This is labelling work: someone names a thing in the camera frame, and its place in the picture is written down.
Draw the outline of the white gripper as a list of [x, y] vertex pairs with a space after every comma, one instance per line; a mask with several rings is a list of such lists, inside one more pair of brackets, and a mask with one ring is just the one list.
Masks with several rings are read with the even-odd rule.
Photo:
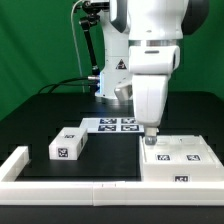
[[167, 92], [167, 75], [134, 75], [132, 78], [133, 106], [136, 121], [146, 127], [145, 144], [155, 145], [157, 127], [161, 123]]

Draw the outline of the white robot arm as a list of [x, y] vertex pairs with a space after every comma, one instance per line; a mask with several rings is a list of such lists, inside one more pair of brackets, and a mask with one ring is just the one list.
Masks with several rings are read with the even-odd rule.
[[180, 63], [178, 41], [206, 20], [209, 0], [92, 0], [107, 3], [101, 14], [105, 67], [96, 96], [133, 101], [145, 143], [157, 142], [168, 81]]

